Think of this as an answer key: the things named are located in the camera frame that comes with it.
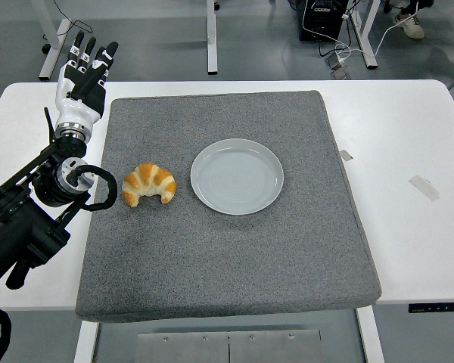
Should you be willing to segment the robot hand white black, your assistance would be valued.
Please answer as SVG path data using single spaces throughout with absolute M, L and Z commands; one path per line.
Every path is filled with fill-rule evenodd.
M 118 43 L 111 42 L 93 54 L 95 37 L 91 37 L 86 47 L 81 49 L 83 39 L 84 32 L 78 32 L 59 73 L 55 98 L 59 110 L 55 125 L 58 135 L 73 129 L 90 134 L 104 113 L 105 83 Z

